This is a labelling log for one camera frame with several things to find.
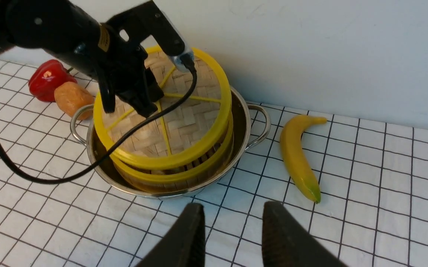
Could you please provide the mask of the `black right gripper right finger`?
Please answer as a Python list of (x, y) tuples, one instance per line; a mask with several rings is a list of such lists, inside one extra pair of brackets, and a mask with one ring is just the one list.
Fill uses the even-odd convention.
[(265, 267), (345, 267), (276, 201), (265, 202), (262, 260)]

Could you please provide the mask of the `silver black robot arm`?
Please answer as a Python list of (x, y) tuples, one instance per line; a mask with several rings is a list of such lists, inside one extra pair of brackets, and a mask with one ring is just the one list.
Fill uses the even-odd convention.
[[(156, 79), (149, 82), (141, 42), (153, 36), (178, 70), (192, 75), (192, 84), (177, 102), (155, 114), (162, 95)], [(63, 184), (78, 179), (108, 160), (117, 147), (143, 126), (184, 103), (198, 81), (194, 55), (177, 29), (152, 0), (99, 23), (69, 0), (0, 0), (0, 54), (22, 47), (43, 49), (97, 80), (106, 113), (115, 97), (147, 118), (129, 130), (105, 155), (83, 171), (61, 179), (33, 177), (11, 161), (0, 144), (0, 158), (9, 169), (38, 184)], [(205, 267), (205, 219), (202, 204), (190, 203), (168, 233), (136, 267)], [(264, 204), (262, 260), (265, 267), (346, 267), (310, 235), (276, 201)]]

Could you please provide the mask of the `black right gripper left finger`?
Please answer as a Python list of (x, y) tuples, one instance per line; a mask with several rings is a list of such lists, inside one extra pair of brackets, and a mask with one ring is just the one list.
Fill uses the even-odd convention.
[(204, 208), (189, 203), (166, 235), (145, 255), (138, 267), (204, 267)]

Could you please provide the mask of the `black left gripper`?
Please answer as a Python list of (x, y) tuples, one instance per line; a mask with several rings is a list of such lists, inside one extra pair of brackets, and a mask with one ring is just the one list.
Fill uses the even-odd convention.
[(146, 54), (135, 51), (105, 25), (90, 23), (77, 34), (66, 63), (98, 81), (105, 113), (114, 113), (116, 99), (127, 103), (142, 117), (156, 111), (150, 98), (153, 80), (143, 64)]

